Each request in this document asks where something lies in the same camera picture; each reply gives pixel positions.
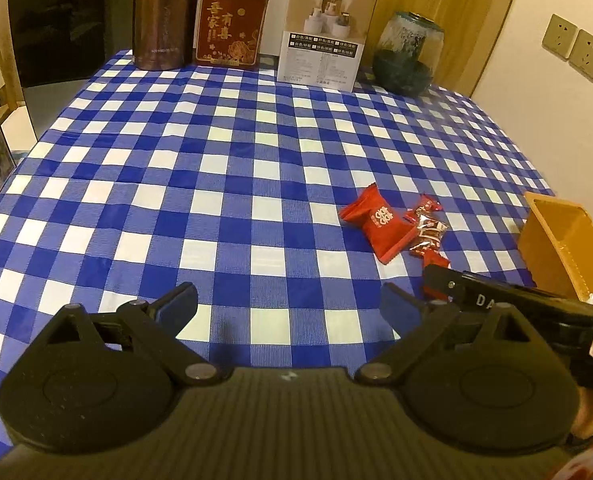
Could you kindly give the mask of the blue white checkered tablecloth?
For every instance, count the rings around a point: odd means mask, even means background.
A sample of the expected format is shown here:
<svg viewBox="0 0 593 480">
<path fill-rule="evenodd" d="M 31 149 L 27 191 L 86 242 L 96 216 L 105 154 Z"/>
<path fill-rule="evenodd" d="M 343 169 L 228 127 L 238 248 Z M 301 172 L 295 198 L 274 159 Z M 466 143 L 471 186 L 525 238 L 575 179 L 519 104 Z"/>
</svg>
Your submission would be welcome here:
<svg viewBox="0 0 593 480">
<path fill-rule="evenodd" d="M 0 382 L 67 302 L 111 312 L 182 282 L 199 308 L 180 336 L 207 359 L 355 370 L 394 340 L 381 285 L 421 283 L 418 258 L 382 264 L 340 221 L 370 184 L 397 211 L 436 198 L 455 269 L 528 283 L 525 193 L 548 184 L 464 96 L 115 55 L 0 192 Z M 0 420 L 0 456 L 9 445 Z"/>
</svg>

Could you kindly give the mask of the black appliance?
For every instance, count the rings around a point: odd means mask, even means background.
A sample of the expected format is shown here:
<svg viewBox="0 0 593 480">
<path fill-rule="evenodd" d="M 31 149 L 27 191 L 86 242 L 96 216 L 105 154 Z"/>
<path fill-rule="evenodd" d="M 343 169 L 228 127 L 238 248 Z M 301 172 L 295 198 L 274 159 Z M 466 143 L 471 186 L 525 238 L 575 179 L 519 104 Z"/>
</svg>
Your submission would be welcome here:
<svg viewBox="0 0 593 480">
<path fill-rule="evenodd" d="M 8 12 L 36 136 L 116 52 L 132 47 L 133 0 L 8 0 Z"/>
</svg>

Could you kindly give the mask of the orange plastic tray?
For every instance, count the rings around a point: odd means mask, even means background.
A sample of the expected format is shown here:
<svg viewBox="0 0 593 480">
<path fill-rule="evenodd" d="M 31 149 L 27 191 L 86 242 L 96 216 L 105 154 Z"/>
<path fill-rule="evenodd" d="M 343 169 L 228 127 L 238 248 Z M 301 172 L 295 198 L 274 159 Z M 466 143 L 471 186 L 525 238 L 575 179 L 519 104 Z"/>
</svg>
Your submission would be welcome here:
<svg viewBox="0 0 593 480">
<path fill-rule="evenodd" d="M 566 298 L 593 298 L 593 220 L 575 203 L 525 193 L 529 214 L 518 249 L 537 288 Z"/>
</svg>

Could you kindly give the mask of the white product box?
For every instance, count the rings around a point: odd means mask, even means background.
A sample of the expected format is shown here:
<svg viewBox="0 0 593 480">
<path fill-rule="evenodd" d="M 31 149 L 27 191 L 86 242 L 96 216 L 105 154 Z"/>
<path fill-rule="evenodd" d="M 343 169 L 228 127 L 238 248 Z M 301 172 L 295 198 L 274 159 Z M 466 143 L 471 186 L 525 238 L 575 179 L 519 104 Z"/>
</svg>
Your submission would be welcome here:
<svg viewBox="0 0 593 480">
<path fill-rule="evenodd" d="M 277 79 L 351 91 L 377 0 L 289 0 Z"/>
</svg>

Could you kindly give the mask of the red snack packet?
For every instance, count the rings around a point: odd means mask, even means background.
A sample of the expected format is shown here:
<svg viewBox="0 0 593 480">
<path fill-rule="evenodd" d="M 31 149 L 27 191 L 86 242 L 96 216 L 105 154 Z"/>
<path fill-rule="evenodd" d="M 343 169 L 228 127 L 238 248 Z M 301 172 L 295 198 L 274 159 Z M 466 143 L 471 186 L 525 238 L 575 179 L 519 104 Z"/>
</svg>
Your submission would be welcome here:
<svg viewBox="0 0 593 480">
<path fill-rule="evenodd" d="M 434 249 L 426 249 L 423 253 L 423 295 L 428 300 L 449 300 L 449 296 L 441 289 L 441 278 L 444 270 L 449 270 L 449 259 Z"/>
</svg>

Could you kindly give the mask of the red patterned candy small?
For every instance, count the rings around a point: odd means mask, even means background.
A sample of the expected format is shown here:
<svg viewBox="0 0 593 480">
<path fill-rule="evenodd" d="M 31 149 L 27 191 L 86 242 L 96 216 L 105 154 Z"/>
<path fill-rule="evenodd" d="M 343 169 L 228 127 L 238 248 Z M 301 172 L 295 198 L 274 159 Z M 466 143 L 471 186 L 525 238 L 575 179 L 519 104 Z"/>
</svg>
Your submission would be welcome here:
<svg viewBox="0 0 593 480">
<path fill-rule="evenodd" d="M 404 218 L 416 229 L 416 234 L 408 245 L 408 252 L 416 257 L 423 257 L 426 252 L 438 252 L 441 241 L 449 226 L 440 220 L 435 213 L 442 211 L 439 202 L 427 194 L 421 194 L 414 207 L 405 211 Z"/>
</svg>

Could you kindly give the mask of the brown metal thermos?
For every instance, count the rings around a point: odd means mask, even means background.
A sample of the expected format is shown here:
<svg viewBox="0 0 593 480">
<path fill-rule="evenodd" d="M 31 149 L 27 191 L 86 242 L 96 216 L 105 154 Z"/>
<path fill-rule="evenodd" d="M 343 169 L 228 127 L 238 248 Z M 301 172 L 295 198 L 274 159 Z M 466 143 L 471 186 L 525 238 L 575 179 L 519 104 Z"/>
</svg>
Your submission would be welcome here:
<svg viewBox="0 0 593 480">
<path fill-rule="evenodd" d="M 198 0 L 134 0 L 133 55 L 140 70 L 176 70 L 192 61 Z"/>
</svg>

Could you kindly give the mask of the green glass jar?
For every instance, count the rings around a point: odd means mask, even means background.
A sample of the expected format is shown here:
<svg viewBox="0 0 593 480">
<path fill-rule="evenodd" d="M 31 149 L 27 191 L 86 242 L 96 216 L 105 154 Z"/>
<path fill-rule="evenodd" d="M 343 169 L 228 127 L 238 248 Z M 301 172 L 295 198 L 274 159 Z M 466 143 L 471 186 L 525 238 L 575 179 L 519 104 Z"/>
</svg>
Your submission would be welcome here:
<svg viewBox="0 0 593 480">
<path fill-rule="evenodd" d="M 444 30 L 414 12 L 394 13 L 380 36 L 373 59 L 377 84 L 418 98 L 433 80 L 444 44 Z"/>
</svg>

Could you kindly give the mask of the red candy wrapper large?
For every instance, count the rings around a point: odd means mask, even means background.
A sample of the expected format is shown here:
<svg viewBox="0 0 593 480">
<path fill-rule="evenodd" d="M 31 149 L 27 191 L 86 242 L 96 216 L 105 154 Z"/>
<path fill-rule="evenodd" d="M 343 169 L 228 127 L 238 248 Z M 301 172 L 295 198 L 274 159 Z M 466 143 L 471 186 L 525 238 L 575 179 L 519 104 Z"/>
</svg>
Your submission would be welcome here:
<svg viewBox="0 0 593 480">
<path fill-rule="evenodd" d="M 350 205 L 339 212 L 344 222 L 359 228 L 382 264 L 388 264 L 417 235 L 414 221 L 401 217 L 371 183 Z"/>
</svg>

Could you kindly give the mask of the red chinese gift box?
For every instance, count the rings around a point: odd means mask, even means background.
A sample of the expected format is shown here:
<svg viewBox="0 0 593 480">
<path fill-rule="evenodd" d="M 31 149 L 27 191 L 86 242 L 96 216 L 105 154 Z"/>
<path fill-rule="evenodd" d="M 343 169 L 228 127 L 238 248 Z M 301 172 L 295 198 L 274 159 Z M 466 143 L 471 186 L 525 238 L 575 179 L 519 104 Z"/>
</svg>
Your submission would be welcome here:
<svg viewBox="0 0 593 480">
<path fill-rule="evenodd" d="M 196 62 L 257 66 L 268 0 L 201 0 Z"/>
</svg>

